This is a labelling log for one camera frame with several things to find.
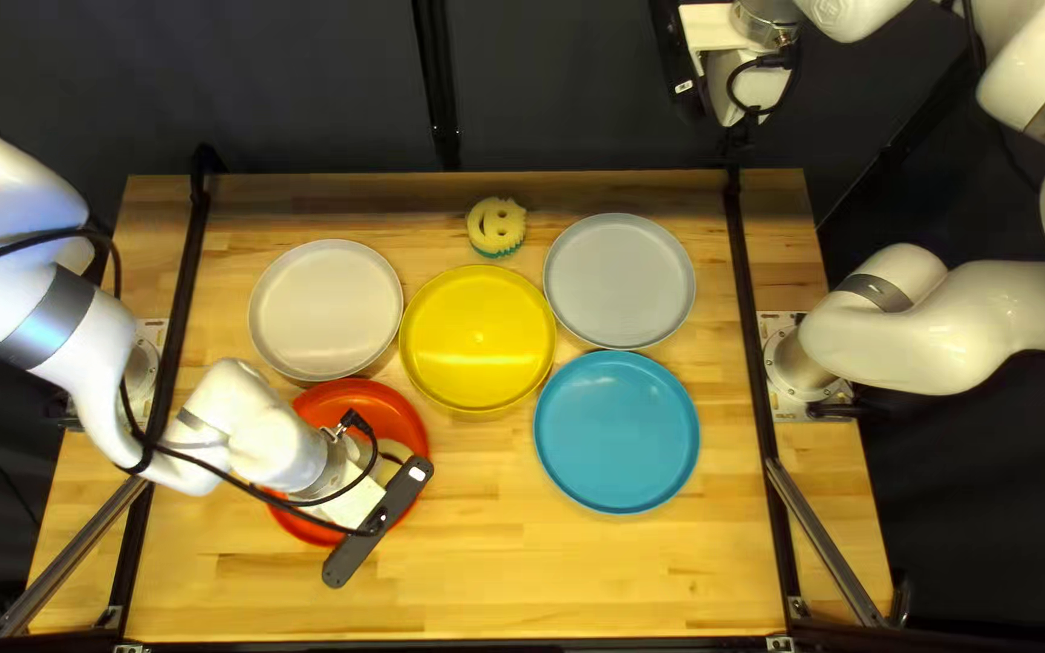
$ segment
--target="orange plate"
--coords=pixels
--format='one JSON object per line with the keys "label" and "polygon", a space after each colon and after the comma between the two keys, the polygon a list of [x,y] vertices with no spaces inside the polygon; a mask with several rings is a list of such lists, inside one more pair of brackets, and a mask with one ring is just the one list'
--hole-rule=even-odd
{"label": "orange plate", "polygon": [[[301,393],[293,400],[293,409],[302,420],[314,426],[335,426],[346,410],[354,409],[363,420],[370,423],[378,439],[399,441],[416,456],[429,458],[426,426],[421,423],[418,412],[397,391],[369,378],[340,378],[322,383]],[[414,506],[410,506],[401,517],[413,509]],[[269,506],[269,512],[285,531],[303,542],[335,546],[345,538],[336,531],[310,524],[272,506]]]}

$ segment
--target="metal frame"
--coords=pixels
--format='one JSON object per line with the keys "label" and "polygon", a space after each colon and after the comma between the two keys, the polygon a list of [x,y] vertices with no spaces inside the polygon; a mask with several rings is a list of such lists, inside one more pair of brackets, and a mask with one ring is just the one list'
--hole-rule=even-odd
{"label": "metal frame", "polygon": [[[652,13],[657,23],[664,16],[663,4],[675,0],[651,0]],[[423,66],[423,77],[426,86],[431,114],[431,130],[435,139],[436,153],[445,170],[457,170],[461,167],[461,133],[458,125],[455,80],[452,80],[449,56],[449,37],[446,26],[446,5],[444,0],[414,0],[414,26],[417,30],[419,53]],[[658,33],[660,48],[670,50],[678,36],[671,29]],[[876,184],[885,170],[896,167],[924,135],[936,124],[939,107],[948,107],[953,99],[953,84],[966,77],[960,64],[951,67],[947,75],[936,84],[935,91],[919,109],[915,116],[902,127],[898,135],[884,147],[857,182],[850,188],[841,201],[837,202],[831,212],[831,217],[842,207],[847,207],[850,201],[861,190]],[[694,104],[694,97],[681,98],[682,103]],[[683,109],[686,114],[694,115]],[[177,283],[173,311],[167,335],[164,357],[160,365],[160,377],[157,378],[156,400],[153,401],[153,416],[148,422],[148,434],[159,434],[167,420],[168,397],[175,386],[179,366],[180,349],[182,349],[183,330],[187,325],[187,314],[190,308],[191,287],[194,286],[196,269],[200,262],[203,231],[207,221],[210,196],[203,185],[203,165],[209,162],[212,170],[226,170],[214,156],[210,147],[198,148],[194,157],[193,211],[189,219],[188,236],[185,252],[182,257],[180,277]],[[728,180],[723,188],[724,214],[727,219],[729,248],[735,275],[737,306],[740,309],[744,351],[747,359],[748,387],[752,396],[753,420],[758,428],[761,451],[761,464],[764,470],[763,482],[769,520],[772,529],[772,540],[776,561],[777,579],[781,582],[781,596],[777,598],[785,606],[784,616],[786,632],[774,636],[717,636],[716,638],[623,638],[623,639],[544,639],[544,640],[429,640],[429,642],[287,642],[287,643],[164,643],[153,647],[144,647],[133,643],[121,645],[123,631],[126,627],[127,608],[132,601],[140,550],[143,545],[144,532],[148,511],[152,507],[152,489],[139,491],[139,488],[127,499],[134,500],[129,509],[127,524],[121,544],[120,560],[118,560],[115,579],[109,599],[109,607],[99,617],[97,629],[79,633],[62,635],[26,636],[25,638],[0,639],[0,648],[10,650],[40,650],[50,646],[51,650],[60,651],[129,651],[140,652],[154,648],[157,653],[176,652],[209,652],[209,651],[308,651],[308,650],[358,650],[358,651],[414,651],[414,650],[448,650],[470,651],[478,648],[493,648],[496,651],[616,651],[616,650],[665,650],[665,651],[769,651],[791,652],[800,648],[816,648],[819,651],[889,651],[892,653],[916,653],[919,651],[1045,651],[1045,644],[1034,642],[1019,643],[1003,639],[986,638],[966,634],[951,634],[935,631],[899,630],[889,628],[877,611],[876,606],[866,596],[863,586],[852,574],[850,565],[834,545],[832,538],[809,508],[807,500],[796,488],[781,465],[777,456],[776,439],[772,416],[767,398],[767,382],[761,356],[760,334],[756,330],[756,302],[752,293],[751,271],[748,269],[747,242],[744,238],[743,215],[740,203],[740,170],[733,165],[727,168]],[[115,508],[115,503],[123,503],[122,498],[109,500],[109,506]],[[846,625],[828,624],[811,617],[800,596],[800,584],[796,574],[793,552],[792,534],[789,526],[790,512],[796,516],[803,528],[819,553],[826,565],[833,573],[835,580],[843,590],[845,599],[854,608],[856,615],[867,625],[866,627],[847,627]],[[106,518],[106,512],[96,514],[92,523],[99,519],[98,534],[106,531],[113,520]],[[90,551],[90,545],[82,554]],[[70,573],[63,568],[63,577]],[[895,620],[897,625],[902,620]],[[22,620],[15,624],[25,625]],[[1012,632],[1008,634],[1034,634]]]}

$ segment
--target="plate rim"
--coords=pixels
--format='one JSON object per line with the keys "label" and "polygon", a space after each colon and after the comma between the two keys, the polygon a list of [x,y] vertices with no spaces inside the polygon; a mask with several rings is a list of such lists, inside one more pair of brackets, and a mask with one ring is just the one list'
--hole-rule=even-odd
{"label": "plate rim", "polygon": [[[632,345],[631,347],[616,347],[616,345],[613,344],[594,341],[590,337],[586,336],[585,333],[580,332],[579,330],[573,328],[571,324],[567,324],[563,316],[560,314],[559,309],[556,307],[555,302],[552,301],[551,290],[548,288],[548,281],[547,281],[551,277],[549,272],[551,271],[552,260],[560,250],[566,247],[566,244],[564,243],[563,248],[560,248],[559,247],[560,240],[562,240],[567,235],[573,235],[574,233],[587,230],[598,224],[604,224],[605,221],[613,220],[617,216],[623,216],[625,218],[635,218],[637,220],[636,224],[642,225],[645,229],[650,229],[651,231],[656,231],[667,236],[668,237],[667,242],[669,247],[673,248],[678,255],[682,256],[683,260],[688,261],[688,266],[687,266],[688,280],[689,280],[688,285],[691,291],[688,293],[688,302],[687,302],[688,305],[682,310],[679,321],[675,323],[675,326],[673,326],[664,334],[656,336],[654,340]],[[688,319],[692,316],[692,309],[696,306],[696,265],[692,262],[692,257],[688,256],[688,250],[684,249],[684,244],[680,243],[679,238],[675,237],[675,233],[672,233],[666,227],[661,226],[658,221],[648,217],[644,217],[643,215],[635,215],[634,213],[623,213],[623,212],[597,213],[594,215],[588,215],[586,217],[577,219],[571,227],[563,229],[563,231],[559,234],[559,236],[556,236],[555,239],[551,242],[551,247],[547,249],[547,255],[542,261],[542,295],[543,298],[545,298],[547,300],[547,305],[551,307],[551,311],[555,314],[555,319],[559,321],[559,324],[562,324],[564,329],[571,331],[573,335],[583,341],[584,343],[594,345],[597,348],[610,349],[611,351],[637,351],[637,349],[647,349],[664,341],[667,341],[668,337],[674,335],[675,331],[679,331],[680,327],[682,327],[688,322]]]}
{"label": "plate rim", "polygon": [[[289,264],[294,259],[306,255],[309,250],[331,250],[332,244],[345,244],[345,248],[352,251],[362,253],[363,255],[370,256],[374,258],[375,262],[389,272],[390,277],[394,280],[394,287],[397,289],[397,304],[400,308],[397,311],[397,319],[394,321],[394,329],[390,331],[390,334],[386,337],[386,343],[377,350],[376,353],[371,354],[365,363],[351,368],[345,373],[333,373],[327,375],[307,375],[307,374],[297,374],[293,368],[280,364],[275,356],[266,353],[266,351],[258,343],[259,334],[253,327],[253,307],[256,304],[256,297],[258,296],[258,290],[261,287],[261,283],[269,278],[270,275],[276,275],[278,271],[284,266],[284,264]],[[249,327],[249,341],[252,343],[252,349],[256,352],[264,363],[272,367],[274,371],[283,374],[284,377],[294,378],[298,381],[307,381],[314,383],[321,383],[327,381],[335,381],[339,378],[350,377],[356,374],[361,370],[365,370],[367,366],[370,366],[375,360],[381,357],[386,353],[386,349],[389,349],[390,343],[394,342],[394,337],[397,336],[397,332],[401,329],[401,317],[405,313],[405,294],[401,291],[401,279],[397,275],[397,271],[394,266],[390,264],[386,257],[381,256],[377,250],[370,248],[369,244],[358,243],[356,240],[349,240],[347,238],[320,238],[317,240],[309,240],[307,243],[298,244],[297,247],[282,252],[281,256],[273,259],[268,267],[261,272],[259,276],[256,277],[256,282],[252,286],[252,291],[249,294],[249,306],[247,308],[247,314],[245,316],[245,322],[248,323]]]}
{"label": "plate rim", "polygon": [[[692,424],[693,435],[690,438],[691,441],[689,446],[691,448],[690,452],[691,460],[689,461],[688,464],[688,471],[683,473],[676,483],[673,483],[675,489],[673,489],[670,493],[668,493],[667,496],[664,496],[663,498],[659,499],[655,499],[654,502],[647,502],[645,503],[645,505],[642,505],[640,507],[633,507],[631,509],[610,510],[602,508],[601,506],[598,505],[594,505],[593,503],[585,500],[582,496],[577,496],[575,493],[573,493],[571,489],[567,489],[562,483],[559,483],[559,480],[555,476],[555,474],[551,470],[551,465],[548,464],[548,461],[543,456],[542,448],[539,446],[539,424],[540,424],[539,416],[544,405],[543,397],[547,396],[547,391],[555,386],[555,381],[558,379],[559,374],[562,374],[564,370],[567,370],[570,367],[576,364],[578,364],[579,366],[586,365],[584,363],[579,363],[579,362],[589,358],[598,359],[602,355],[606,355],[606,358],[626,359],[628,362],[635,363],[640,367],[644,367],[645,370],[667,374],[668,378],[671,378],[675,382],[675,384],[673,386],[674,390],[678,391],[677,394],[680,394],[681,398],[687,400],[688,406],[689,409],[691,409],[689,411],[689,417],[690,417],[690,422]],[[699,465],[700,448],[702,441],[702,437],[700,434],[701,432],[700,416],[699,412],[697,412],[696,409],[696,402],[692,401],[692,395],[689,394],[688,389],[684,388],[684,383],[681,383],[680,379],[676,378],[675,374],[672,374],[667,367],[664,367],[659,363],[652,360],[650,356],[646,356],[644,354],[632,351],[624,351],[623,349],[600,349],[599,351],[587,352],[583,355],[578,355],[576,356],[576,358],[573,358],[572,360],[567,362],[562,367],[559,367],[559,371],[555,372],[551,376],[551,379],[543,387],[542,394],[539,395],[539,399],[535,402],[534,415],[532,416],[531,424],[532,424],[531,439],[532,443],[534,444],[535,454],[539,457],[539,464],[542,467],[542,470],[547,475],[547,477],[551,481],[551,483],[555,484],[556,488],[559,488],[559,491],[564,496],[574,500],[576,505],[582,506],[588,510],[591,510],[593,512],[610,514],[611,516],[618,516],[618,517],[630,517],[634,516],[635,514],[651,512],[652,510],[655,510],[664,506],[669,500],[675,498],[675,495],[678,495],[680,493],[680,490],[684,489],[684,486],[688,485],[688,483],[692,479],[692,475],[696,472],[696,467]]]}
{"label": "plate rim", "polygon": [[491,263],[488,263],[488,262],[474,262],[474,263],[468,263],[468,264],[460,264],[460,266],[450,267],[448,270],[443,270],[443,272],[439,272],[438,275],[435,275],[428,281],[426,281],[425,283],[423,283],[423,285],[420,288],[418,288],[418,291],[414,293],[414,296],[412,298],[410,298],[410,302],[409,302],[409,304],[407,304],[405,310],[401,311],[402,319],[404,319],[407,316],[410,316],[412,313],[412,310],[414,309],[414,303],[418,300],[418,298],[422,297],[423,294],[432,285],[434,285],[436,281],[439,281],[444,276],[447,276],[447,275],[458,275],[458,274],[461,274],[462,271],[471,271],[472,269],[489,269],[489,270],[493,270],[495,275],[513,276],[514,278],[516,278],[517,281],[521,281],[531,290],[533,290],[533,293],[534,293],[534,299],[536,300],[537,304],[539,304],[539,307],[542,309],[543,319],[544,319],[543,322],[547,323],[547,325],[548,325],[548,329],[547,329],[547,354],[545,354],[547,364],[543,367],[543,372],[537,376],[536,381],[531,384],[531,387],[528,389],[528,391],[526,391],[526,392],[524,392],[521,394],[518,394],[517,396],[511,398],[510,401],[506,401],[506,402],[503,402],[503,403],[494,404],[494,405],[491,405],[491,406],[478,406],[477,409],[472,409],[471,406],[459,405],[457,403],[452,403],[452,402],[446,401],[444,398],[442,398],[441,396],[439,396],[437,393],[429,392],[428,390],[425,389],[425,387],[423,387],[423,383],[421,383],[419,381],[419,378],[418,378],[419,377],[419,372],[417,371],[417,366],[410,365],[405,360],[405,352],[407,352],[407,347],[405,347],[407,330],[405,329],[399,329],[399,331],[398,331],[398,335],[397,335],[397,353],[398,353],[398,357],[401,359],[401,368],[403,370],[405,370],[405,377],[410,379],[410,383],[412,383],[414,386],[414,388],[419,393],[421,393],[424,396],[426,396],[427,398],[429,398],[431,401],[437,402],[438,404],[444,406],[445,409],[457,410],[457,412],[463,413],[463,414],[468,414],[468,415],[486,415],[486,414],[493,414],[493,413],[500,412],[500,410],[511,409],[511,406],[514,406],[515,404],[517,404],[520,401],[525,400],[528,396],[530,396],[531,393],[535,392],[539,387],[541,387],[543,384],[544,379],[548,378],[551,375],[551,368],[554,367],[554,365],[555,365],[555,349],[558,346],[559,328],[556,326],[556,321],[555,321],[554,312],[551,309],[551,304],[547,301],[545,295],[542,291],[540,291],[539,288],[536,288],[535,285],[534,285],[534,283],[532,283],[530,279],[528,279],[526,276],[519,274],[518,272],[515,272],[515,271],[510,270],[510,269],[498,266],[497,264],[491,264]]}

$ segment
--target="sponge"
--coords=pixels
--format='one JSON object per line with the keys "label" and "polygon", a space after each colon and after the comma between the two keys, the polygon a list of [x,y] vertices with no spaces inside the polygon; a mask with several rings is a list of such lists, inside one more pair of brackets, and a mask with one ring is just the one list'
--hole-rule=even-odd
{"label": "sponge", "polygon": [[514,201],[486,197],[466,215],[470,244],[480,255],[500,258],[522,247],[526,237],[526,209]]}

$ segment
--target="wood grain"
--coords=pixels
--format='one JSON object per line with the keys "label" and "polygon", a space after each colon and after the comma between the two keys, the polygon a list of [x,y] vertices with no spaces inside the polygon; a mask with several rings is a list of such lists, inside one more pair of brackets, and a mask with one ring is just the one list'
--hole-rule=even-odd
{"label": "wood grain", "polygon": [[[498,421],[458,421],[413,390],[390,352],[364,374],[418,409],[438,471],[412,515],[349,585],[336,591],[323,586],[325,552],[286,535],[258,503],[233,489],[200,498],[160,489],[126,634],[144,642],[218,642],[782,630],[722,218],[723,182],[714,170],[220,178],[213,185],[177,404],[207,365],[227,355],[266,372],[285,397],[302,391],[256,356],[245,319],[256,277],[282,252],[328,237],[369,244],[398,272],[409,300],[444,270],[486,262],[470,250],[460,217],[474,201],[503,195],[531,215],[528,242],[501,263],[539,287],[547,247],[579,217],[637,213],[679,238],[696,266],[697,302],[679,332],[645,353],[688,387],[701,418],[702,450],[688,486],[660,510],[601,517],[560,495],[543,475],[531,442],[535,397]],[[762,305],[808,308],[823,294],[825,281],[800,173],[753,173],[746,186]],[[766,199],[753,203],[756,195]],[[130,288],[124,301],[138,317],[166,316],[187,213],[184,178],[130,181],[117,241]],[[587,350],[561,331],[556,366]],[[856,427],[806,433],[804,426],[783,429],[786,464],[797,483],[813,488],[810,500],[827,510],[858,574],[887,603],[888,570]],[[120,480],[86,438],[66,439],[36,569]],[[104,542],[33,630],[93,622],[106,604],[116,550],[114,538]],[[820,609],[816,592],[825,578],[798,554],[803,581]],[[826,606],[832,611],[828,599]]]}

